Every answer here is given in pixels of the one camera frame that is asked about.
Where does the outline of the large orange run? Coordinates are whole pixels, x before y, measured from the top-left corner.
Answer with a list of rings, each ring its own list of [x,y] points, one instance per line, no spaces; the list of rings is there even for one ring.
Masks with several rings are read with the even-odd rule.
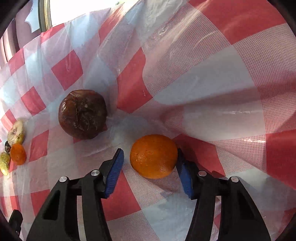
[[[136,140],[130,151],[130,164],[140,176],[161,179],[172,173],[178,158],[175,142],[163,135],[146,135]]]

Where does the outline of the dark brown rotten apple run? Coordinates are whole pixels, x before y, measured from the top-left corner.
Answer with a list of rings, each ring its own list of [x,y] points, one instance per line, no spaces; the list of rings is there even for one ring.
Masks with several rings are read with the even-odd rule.
[[[61,128],[79,140],[89,140],[103,132],[106,119],[105,100],[93,90],[73,90],[62,100],[58,110]]]

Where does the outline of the small tangerine on table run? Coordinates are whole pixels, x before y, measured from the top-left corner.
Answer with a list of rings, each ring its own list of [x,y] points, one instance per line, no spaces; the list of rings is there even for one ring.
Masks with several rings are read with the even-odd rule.
[[[27,154],[25,152],[25,149],[19,143],[16,143],[11,147],[10,154],[11,154],[12,161],[19,166],[23,165],[27,159]]]

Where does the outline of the yellow green fruit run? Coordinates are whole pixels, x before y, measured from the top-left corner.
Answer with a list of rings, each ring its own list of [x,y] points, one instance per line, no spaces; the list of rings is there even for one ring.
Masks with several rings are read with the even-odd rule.
[[[0,155],[0,170],[5,176],[9,174],[10,161],[11,161],[10,154],[6,152],[2,152]]]

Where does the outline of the small dark fruit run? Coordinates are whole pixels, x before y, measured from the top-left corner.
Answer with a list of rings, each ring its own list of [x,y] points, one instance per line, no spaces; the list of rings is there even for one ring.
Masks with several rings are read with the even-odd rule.
[[[10,153],[10,151],[11,151],[11,146],[10,146],[10,144],[8,143],[8,141],[6,141],[5,142],[5,144],[4,144],[4,150],[5,150],[5,152],[6,153]]]

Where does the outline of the yellow cut apple half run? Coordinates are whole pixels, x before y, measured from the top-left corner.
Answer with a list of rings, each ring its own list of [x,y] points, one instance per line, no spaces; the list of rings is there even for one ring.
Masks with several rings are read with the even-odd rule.
[[[22,144],[26,137],[26,131],[21,120],[17,120],[8,132],[8,144],[12,147],[14,144]]]

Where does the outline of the red white checkered tablecloth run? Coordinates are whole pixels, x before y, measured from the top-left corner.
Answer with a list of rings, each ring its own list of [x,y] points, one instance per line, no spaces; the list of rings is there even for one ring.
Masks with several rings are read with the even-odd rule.
[[[89,140],[58,121],[81,89],[107,108]],[[21,238],[61,176],[83,177],[121,148],[102,202],[112,239],[184,240],[196,202],[178,173],[150,180],[130,164],[151,134],[215,177],[238,176],[272,240],[295,213],[295,35],[268,1],[132,1],[57,25],[1,67],[1,143],[16,120],[27,160],[1,176],[1,211],[22,213]]]

